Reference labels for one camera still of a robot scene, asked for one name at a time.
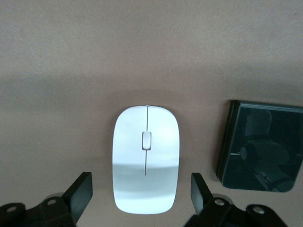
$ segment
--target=metal screw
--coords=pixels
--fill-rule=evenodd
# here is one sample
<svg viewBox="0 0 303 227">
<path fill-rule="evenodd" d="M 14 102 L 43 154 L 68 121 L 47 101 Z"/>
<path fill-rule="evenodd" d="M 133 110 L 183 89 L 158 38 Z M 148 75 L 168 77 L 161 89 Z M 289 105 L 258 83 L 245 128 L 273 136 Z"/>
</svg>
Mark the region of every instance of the metal screw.
<svg viewBox="0 0 303 227">
<path fill-rule="evenodd" d="M 261 207 L 258 207 L 258 206 L 255 206 L 253 208 L 254 212 L 258 213 L 258 214 L 264 214 L 265 211 L 261 208 Z"/>
<path fill-rule="evenodd" d="M 223 206 L 225 203 L 223 200 L 220 200 L 220 199 L 216 199 L 215 201 L 215 204 L 219 205 L 219 206 Z"/>
<path fill-rule="evenodd" d="M 55 204 L 56 203 L 56 200 L 49 200 L 48 202 L 47 202 L 47 205 L 52 205 L 52 204 Z"/>
<path fill-rule="evenodd" d="M 15 211 L 16 209 L 17 209 L 17 207 L 16 207 L 16 206 L 13 206 L 13 207 L 8 208 L 8 209 L 6 210 L 6 212 L 7 212 L 7 213 L 10 213 L 10 212 Z"/>
</svg>

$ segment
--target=black square object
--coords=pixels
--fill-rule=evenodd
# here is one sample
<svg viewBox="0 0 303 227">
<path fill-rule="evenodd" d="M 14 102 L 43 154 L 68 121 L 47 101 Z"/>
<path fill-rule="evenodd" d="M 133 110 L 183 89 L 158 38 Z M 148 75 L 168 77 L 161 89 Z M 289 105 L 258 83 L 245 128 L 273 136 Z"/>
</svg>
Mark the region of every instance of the black square object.
<svg viewBox="0 0 303 227">
<path fill-rule="evenodd" d="M 303 159 L 303 108 L 233 100 L 217 176 L 233 189 L 287 192 Z"/>
</svg>

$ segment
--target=mouse scroll wheel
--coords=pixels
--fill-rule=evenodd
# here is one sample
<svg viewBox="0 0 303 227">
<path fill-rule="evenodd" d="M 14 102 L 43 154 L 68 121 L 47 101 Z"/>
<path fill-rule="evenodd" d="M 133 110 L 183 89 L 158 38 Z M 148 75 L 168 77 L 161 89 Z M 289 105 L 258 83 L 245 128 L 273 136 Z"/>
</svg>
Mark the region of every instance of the mouse scroll wheel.
<svg viewBox="0 0 303 227">
<path fill-rule="evenodd" d="M 152 145 L 152 133 L 150 131 L 142 132 L 142 150 L 150 150 Z"/>
</svg>

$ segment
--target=glass surface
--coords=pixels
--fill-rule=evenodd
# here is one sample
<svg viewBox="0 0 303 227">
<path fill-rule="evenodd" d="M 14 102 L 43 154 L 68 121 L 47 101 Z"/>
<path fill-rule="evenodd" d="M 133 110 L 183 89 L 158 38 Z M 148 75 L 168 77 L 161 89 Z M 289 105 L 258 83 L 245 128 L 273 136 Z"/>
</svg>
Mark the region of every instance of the glass surface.
<svg viewBox="0 0 303 227">
<path fill-rule="evenodd" d="M 292 189 L 303 158 L 302 109 L 241 104 L 235 114 L 222 184 L 273 192 Z"/>
</svg>

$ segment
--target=white wireless mouse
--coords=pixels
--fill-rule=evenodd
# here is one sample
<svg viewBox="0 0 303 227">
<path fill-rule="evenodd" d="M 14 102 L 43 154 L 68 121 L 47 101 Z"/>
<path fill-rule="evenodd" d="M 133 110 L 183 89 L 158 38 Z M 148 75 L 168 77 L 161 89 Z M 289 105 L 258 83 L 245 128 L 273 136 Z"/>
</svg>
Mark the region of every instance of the white wireless mouse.
<svg viewBox="0 0 303 227">
<path fill-rule="evenodd" d="M 113 141 L 114 198 L 120 210 L 168 211 L 175 200 L 178 166 L 179 128 L 170 111 L 144 105 L 120 114 Z"/>
</svg>

